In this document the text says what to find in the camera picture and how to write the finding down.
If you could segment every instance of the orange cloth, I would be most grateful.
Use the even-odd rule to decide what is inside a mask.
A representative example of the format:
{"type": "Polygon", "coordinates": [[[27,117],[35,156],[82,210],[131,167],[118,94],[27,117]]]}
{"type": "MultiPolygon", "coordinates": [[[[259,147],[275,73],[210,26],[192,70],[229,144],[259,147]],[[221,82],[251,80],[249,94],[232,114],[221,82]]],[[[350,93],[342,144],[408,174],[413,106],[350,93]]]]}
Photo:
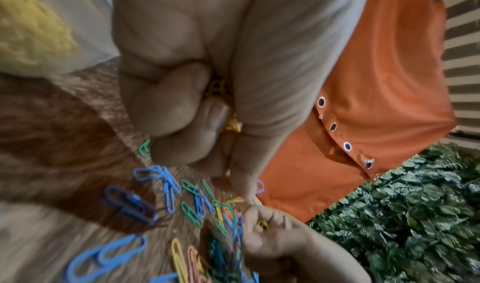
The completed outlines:
{"type": "Polygon", "coordinates": [[[312,113],[260,177],[264,205],[306,222],[455,127],[445,19],[442,2],[367,0],[312,113]]]}

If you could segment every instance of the eyelet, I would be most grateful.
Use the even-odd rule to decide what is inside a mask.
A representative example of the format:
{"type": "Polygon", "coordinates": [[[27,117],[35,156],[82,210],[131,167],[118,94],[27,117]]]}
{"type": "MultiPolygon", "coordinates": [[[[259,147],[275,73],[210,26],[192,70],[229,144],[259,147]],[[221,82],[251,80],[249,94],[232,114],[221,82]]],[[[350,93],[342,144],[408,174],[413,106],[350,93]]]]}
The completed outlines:
{"type": "Polygon", "coordinates": [[[318,105],[318,107],[320,108],[323,108],[325,107],[325,104],[327,103],[327,101],[325,100],[325,98],[323,96],[319,97],[318,98],[318,101],[316,102],[316,104],[318,105]]]}
{"type": "Polygon", "coordinates": [[[343,143],[343,148],[348,151],[348,152],[351,152],[352,151],[352,145],[350,145],[349,142],[345,142],[343,143]]]}

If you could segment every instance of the skin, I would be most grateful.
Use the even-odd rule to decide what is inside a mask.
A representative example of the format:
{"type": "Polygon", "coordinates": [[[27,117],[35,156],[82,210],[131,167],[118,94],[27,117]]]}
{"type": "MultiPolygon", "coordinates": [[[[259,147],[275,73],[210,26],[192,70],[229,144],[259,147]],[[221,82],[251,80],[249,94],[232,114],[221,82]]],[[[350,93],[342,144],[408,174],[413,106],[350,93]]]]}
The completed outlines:
{"type": "Polygon", "coordinates": [[[119,87],[163,166],[190,165],[246,200],[312,110],[366,0],[114,0],[119,87]],[[203,99],[227,78],[232,107],[203,99]]]}
{"type": "Polygon", "coordinates": [[[245,263],[262,283],[372,283],[346,250],[285,212],[252,205],[243,220],[245,263]]]}

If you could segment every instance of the wooden table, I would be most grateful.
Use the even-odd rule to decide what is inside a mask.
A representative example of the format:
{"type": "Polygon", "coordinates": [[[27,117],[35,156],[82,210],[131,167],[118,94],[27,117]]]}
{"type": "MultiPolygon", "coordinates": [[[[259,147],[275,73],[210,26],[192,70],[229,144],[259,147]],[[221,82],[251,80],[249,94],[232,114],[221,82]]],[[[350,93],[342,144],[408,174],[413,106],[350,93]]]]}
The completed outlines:
{"type": "MultiPolygon", "coordinates": [[[[161,181],[131,181],[134,169],[152,163],[138,154],[146,137],[123,108],[117,65],[47,79],[0,75],[0,283],[61,282],[72,258],[133,233],[145,233],[146,250],[95,282],[146,283],[173,271],[173,238],[184,251],[198,245],[200,229],[180,207],[194,206],[191,194],[176,196],[168,215],[161,181]],[[114,184],[154,204],[157,223],[102,202],[114,184]]],[[[187,167],[170,172],[179,182],[204,178],[187,167]]]]}

